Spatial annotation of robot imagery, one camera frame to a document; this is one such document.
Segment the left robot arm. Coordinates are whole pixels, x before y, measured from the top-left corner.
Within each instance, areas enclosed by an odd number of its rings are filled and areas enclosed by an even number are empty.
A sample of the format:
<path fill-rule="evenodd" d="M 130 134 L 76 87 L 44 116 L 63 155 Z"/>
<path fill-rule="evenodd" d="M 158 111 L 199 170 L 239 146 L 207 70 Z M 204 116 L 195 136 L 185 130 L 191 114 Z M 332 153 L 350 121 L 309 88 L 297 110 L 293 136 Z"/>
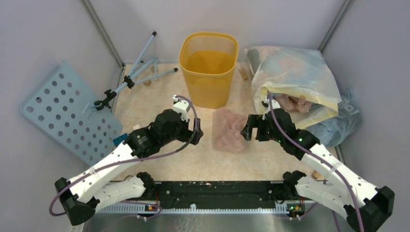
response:
<path fill-rule="evenodd" d="M 103 208 L 129 198 L 151 199 L 154 180 L 147 173 L 110 185 L 126 169 L 148 160 L 165 158 L 199 143 L 203 132 L 193 106 L 173 106 L 156 116 L 148 126 L 134 130 L 105 158 L 70 179 L 55 183 L 56 196 L 48 212 L 53 217 L 66 215 L 73 226 L 90 220 Z"/>

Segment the pink plastic trash bag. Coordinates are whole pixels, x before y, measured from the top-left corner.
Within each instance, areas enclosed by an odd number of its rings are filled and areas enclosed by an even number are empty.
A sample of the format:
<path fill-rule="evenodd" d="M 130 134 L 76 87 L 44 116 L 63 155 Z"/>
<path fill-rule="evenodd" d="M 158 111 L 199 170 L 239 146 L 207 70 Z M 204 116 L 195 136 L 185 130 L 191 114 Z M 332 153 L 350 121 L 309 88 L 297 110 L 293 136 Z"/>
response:
<path fill-rule="evenodd" d="M 241 131 L 248 117 L 222 107 L 215 111 L 212 119 L 212 147 L 218 151 L 238 153 L 245 149 L 245 138 Z"/>

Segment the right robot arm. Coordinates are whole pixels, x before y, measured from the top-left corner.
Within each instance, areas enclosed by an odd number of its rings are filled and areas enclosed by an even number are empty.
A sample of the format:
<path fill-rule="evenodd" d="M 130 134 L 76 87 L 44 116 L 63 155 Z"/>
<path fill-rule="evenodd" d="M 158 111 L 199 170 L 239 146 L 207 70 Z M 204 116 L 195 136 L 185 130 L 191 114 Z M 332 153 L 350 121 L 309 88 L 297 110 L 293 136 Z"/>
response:
<path fill-rule="evenodd" d="M 249 115 L 241 134 L 251 140 L 275 141 L 283 150 L 319 172 L 327 184 L 299 171 L 283 175 L 283 192 L 289 199 L 309 198 L 338 213 L 357 232 L 376 232 L 392 215 L 395 193 L 377 187 L 339 161 L 312 133 L 297 129 L 283 109 Z"/>

